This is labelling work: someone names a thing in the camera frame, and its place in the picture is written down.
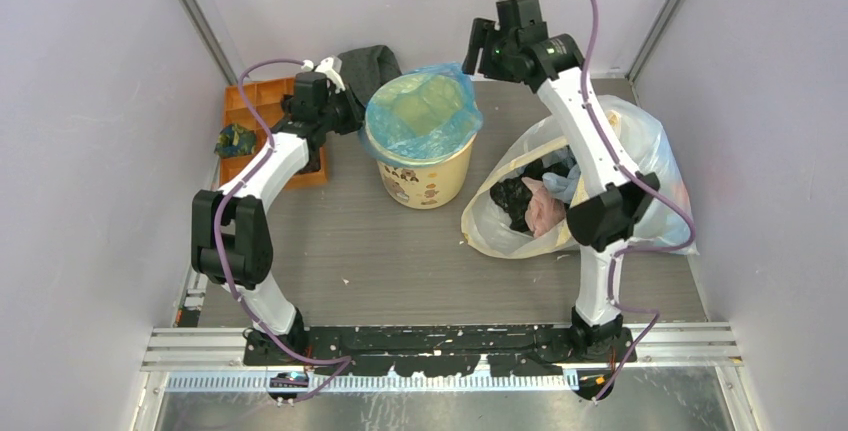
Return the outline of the blue trash bag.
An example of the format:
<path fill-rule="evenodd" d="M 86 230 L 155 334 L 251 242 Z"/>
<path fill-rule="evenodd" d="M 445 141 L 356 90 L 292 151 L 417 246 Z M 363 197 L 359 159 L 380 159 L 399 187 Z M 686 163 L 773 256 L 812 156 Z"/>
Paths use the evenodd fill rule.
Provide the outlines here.
<path fill-rule="evenodd" d="M 361 144 L 373 158 L 399 167 L 448 160 L 484 123 L 470 77 L 457 62 L 430 65 L 384 84 L 369 101 Z"/>

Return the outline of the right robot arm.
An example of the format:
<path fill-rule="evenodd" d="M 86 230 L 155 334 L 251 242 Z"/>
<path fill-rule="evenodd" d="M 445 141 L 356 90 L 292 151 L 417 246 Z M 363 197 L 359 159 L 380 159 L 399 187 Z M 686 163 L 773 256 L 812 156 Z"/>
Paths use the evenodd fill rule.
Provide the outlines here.
<path fill-rule="evenodd" d="M 462 70 L 527 85 L 575 155 L 588 197 L 566 213 L 581 257 L 569 341 L 577 357 L 596 361 L 622 334 L 613 269 L 633 244 L 660 180 L 626 155 L 591 88 L 587 57 L 570 35 L 549 35 L 539 0 L 498 0 L 496 10 L 494 20 L 474 20 Z"/>

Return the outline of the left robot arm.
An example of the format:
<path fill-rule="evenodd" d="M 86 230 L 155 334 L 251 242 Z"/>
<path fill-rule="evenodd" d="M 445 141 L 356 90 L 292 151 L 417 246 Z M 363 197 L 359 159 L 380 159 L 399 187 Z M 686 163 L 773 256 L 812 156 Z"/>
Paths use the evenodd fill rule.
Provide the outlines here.
<path fill-rule="evenodd" d="M 274 249 L 267 211 L 288 182 L 319 155 L 330 133 L 360 129 L 364 110 L 337 71 L 305 71 L 281 100 L 283 117 L 265 127 L 266 143 L 216 191 L 192 201 L 195 271 L 227 289 L 250 317 L 250 346 L 268 347 L 284 365 L 305 356 L 308 334 L 299 309 L 271 273 Z"/>

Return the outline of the yellow trash bin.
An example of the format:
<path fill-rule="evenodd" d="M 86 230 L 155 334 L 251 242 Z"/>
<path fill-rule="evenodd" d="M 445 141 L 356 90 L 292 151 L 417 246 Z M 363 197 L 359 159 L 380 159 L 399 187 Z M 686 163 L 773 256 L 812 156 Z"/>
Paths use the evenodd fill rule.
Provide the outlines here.
<path fill-rule="evenodd" d="M 393 199 L 413 209 L 434 209 L 462 188 L 482 125 L 468 76 L 416 72 L 372 96 L 360 140 Z"/>

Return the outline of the grey dotted cloth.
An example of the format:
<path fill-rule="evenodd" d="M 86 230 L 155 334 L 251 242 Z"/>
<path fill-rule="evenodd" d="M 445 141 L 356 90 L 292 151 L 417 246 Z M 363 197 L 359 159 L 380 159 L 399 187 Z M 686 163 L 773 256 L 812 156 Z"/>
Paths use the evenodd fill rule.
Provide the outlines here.
<path fill-rule="evenodd" d="M 338 55 L 340 76 L 353 97 L 366 107 L 386 83 L 403 74 L 395 53 L 386 45 L 358 48 Z"/>

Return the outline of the blue green bag roll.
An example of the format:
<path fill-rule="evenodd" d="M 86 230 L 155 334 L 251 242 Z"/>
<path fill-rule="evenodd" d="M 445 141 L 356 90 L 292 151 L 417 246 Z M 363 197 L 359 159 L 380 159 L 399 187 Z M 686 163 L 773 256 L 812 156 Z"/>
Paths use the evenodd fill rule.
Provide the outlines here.
<path fill-rule="evenodd" d="M 258 137 L 255 131 L 238 123 L 226 125 L 218 134 L 214 153 L 221 159 L 249 156 L 256 152 Z"/>

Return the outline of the large clear plastic bag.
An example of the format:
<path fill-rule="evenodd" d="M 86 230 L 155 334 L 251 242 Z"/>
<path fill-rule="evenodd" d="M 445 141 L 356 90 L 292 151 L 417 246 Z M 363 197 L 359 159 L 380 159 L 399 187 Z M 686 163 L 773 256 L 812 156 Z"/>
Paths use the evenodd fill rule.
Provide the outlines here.
<path fill-rule="evenodd" d="M 599 96 L 593 106 L 605 113 L 623 165 L 656 196 L 630 182 L 590 192 L 588 165 L 548 116 L 509 147 L 465 208 L 461 231 L 469 246 L 501 259 L 583 244 L 601 250 L 617 239 L 696 253 L 688 192 L 661 122 L 612 95 Z"/>

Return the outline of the pink cloth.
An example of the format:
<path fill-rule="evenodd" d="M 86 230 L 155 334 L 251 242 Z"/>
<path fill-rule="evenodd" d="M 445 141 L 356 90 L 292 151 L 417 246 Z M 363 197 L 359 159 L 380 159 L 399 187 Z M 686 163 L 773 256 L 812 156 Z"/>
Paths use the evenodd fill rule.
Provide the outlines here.
<path fill-rule="evenodd" d="M 539 238 L 565 219 L 565 204 L 552 196 L 542 181 L 522 177 L 521 182 L 531 193 L 525 222 L 533 237 Z"/>

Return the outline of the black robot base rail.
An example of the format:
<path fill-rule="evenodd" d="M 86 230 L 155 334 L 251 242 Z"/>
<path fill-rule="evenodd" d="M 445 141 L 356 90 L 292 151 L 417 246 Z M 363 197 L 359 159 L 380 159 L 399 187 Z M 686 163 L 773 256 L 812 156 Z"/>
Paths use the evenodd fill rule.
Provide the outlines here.
<path fill-rule="evenodd" d="M 586 346 L 569 327 L 550 324 L 315 326 L 293 348 L 320 363 L 319 376 L 331 375 L 340 367 L 338 359 L 348 357 L 344 376 L 465 377 L 488 368 L 494 377 L 524 377 L 557 375 L 566 364 L 609 371 L 621 359 L 635 361 L 628 349 L 632 340 L 625 328 Z"/>

